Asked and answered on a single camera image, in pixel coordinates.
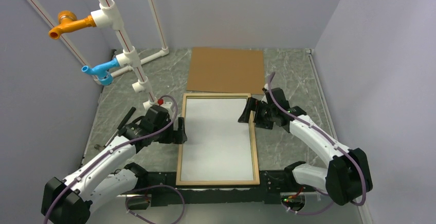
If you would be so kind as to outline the brown backing board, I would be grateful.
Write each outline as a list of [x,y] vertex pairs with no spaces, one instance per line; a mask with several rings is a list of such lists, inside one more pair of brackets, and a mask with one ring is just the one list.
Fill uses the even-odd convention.
[[265,84],[261,50],[194,47],[187,90],[260,95]]

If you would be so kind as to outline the white pvc pipe stand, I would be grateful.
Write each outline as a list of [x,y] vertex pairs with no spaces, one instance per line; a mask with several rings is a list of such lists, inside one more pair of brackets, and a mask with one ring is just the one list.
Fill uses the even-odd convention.
[[[54,20],[47,11],[43,8],[42,4],[38,0],[26,0],[30,6],[35,10],[35,12],[43,19],[43,21],[48,25],[49,31],[59,24],[58,17]],[[147,97],[147,101],[143,102],[143,107],[145,110],[150,109],[153,105],[158,105],[157,100],[161,99],[154,95],[153,87],[146,76],[143,65],[151,62],[155,59],[162,58],[169,54],[169,47],[166,42],[166,39],[162,32],[162,27],[160,25],[160,21],[158,15],[156,13],[156,8],[153,0],[148,0],[148,4],[151,9],[151,14],[154,19],[154,23],[158,32],[158,36],[160,39],[161,49],[145,58],[140,58],[139,53],[136,48],[132,44],[128,33],[125,29],[124,21],[122,18],[122,14],[119,11],[114,0],[98,0],[99,9],[92,11],[89,15],[92,16],[96,23],[96,27],[87,27],[87,28],[109,28],[114,31],[121,47],[122,53],[114,56],[118,60],[120,64],[119,67],[111,68],[109,72],[111,73],[113,80],[115,77],[118,77],[126,72],[132,71],[137,81],[133,83],[132,88],[135,93],[144,93]],[[82,67],[87,65],[91,67],[85,57],[79,52],[78,48],[71,42],[67,37],[68,33],[64,33],[57,40],[60,40],[67,49],[76,57],[76,59],[81,63]],[[92,79],[99,85],[99,81],[96,76],[91,76]]]

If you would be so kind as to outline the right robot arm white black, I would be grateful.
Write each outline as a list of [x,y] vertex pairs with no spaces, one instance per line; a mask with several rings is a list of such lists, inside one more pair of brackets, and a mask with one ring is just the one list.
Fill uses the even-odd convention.
[[284,186],[290,191],[303,185],[311,186],[340,206],[363,205],[367,192],[373,189],[366,153],[341,144],[316,125],[306,111],[299,106],[291,107],[281,88],[263,91],[262,100],[247,99],[238,122],[251,120],[255,127],[263,129],[279,126],[303,141],[326,165],[322,168],[295,162],[284,169]]

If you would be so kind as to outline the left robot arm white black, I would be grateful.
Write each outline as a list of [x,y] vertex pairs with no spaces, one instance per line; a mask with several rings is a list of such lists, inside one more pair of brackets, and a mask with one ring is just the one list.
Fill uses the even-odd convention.
[[186,142],[185,121],[177,115],[176,103],[162,99],[130,122],[134,111],[131,108],[92,160],[65,178],[53,177],[45,184],[41,206],[44,223],[86,223],[95,210],[116,196],[152,188],[149,172],[139,164],[119,166],[153,142]]

